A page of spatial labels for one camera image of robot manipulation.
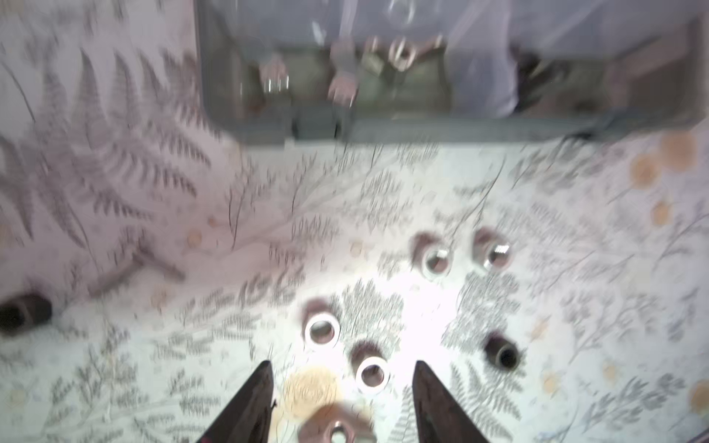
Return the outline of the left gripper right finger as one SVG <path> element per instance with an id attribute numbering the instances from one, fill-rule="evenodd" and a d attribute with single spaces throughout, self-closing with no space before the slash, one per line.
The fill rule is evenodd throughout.
<path id="1" fill-rule="evenodd" d="M 424 361 L 415 363 L 412 391 L 420 443 L 489 443 Z"/>

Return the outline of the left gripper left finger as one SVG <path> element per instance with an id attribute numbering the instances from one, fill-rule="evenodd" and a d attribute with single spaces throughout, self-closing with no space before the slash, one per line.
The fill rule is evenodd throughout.
<path id="1" fill-rule="evenodd" d="M 273 366 L 261 362 L 197 443 L 266 443 L 273 415 Z"/>

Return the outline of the silver cap nut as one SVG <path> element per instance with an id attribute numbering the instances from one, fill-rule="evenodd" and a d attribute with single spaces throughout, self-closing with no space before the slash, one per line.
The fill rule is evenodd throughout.
<path id="1" fill-rule="evenodd" d="M 446 277 L 452 268 L 453 252 L 439 236 L 421 232 L 413 243 L 412 266 L 423 278 L 435 282 Z"/>
<path id="2" fill-rule="evenodd" d="M 362 394 L 373 396 L 387 388 L 391 379 L 391 368 L 376 343 L 359 341 L 350 354 L 350 360 L 354 382 Z"/>
<path id="3" fill-rule="evenodd" d="M 482 227 L 473 240 L 473 262 L 485 272 L 501 272 L 513 261 L 513 245 L 500 232 Z"/>
<path id="4" fill-rule="evenodd" d="M 306 348 L 325 350 L 334 348 L 341 337 L 341 323 L 332 303 L 313 299 L 306 303 L 302 335 Z"/>

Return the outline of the grey plastic compartment box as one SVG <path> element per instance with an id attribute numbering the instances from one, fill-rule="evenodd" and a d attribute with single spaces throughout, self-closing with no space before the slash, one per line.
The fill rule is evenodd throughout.
<path id="1" fill-rule="evenodd" d="M 209 120 L 251 145 L 617 140 L 702 120 L 705 1 L 198 1 Z M 366 41 L 442 35 L 404 73 Z"/>

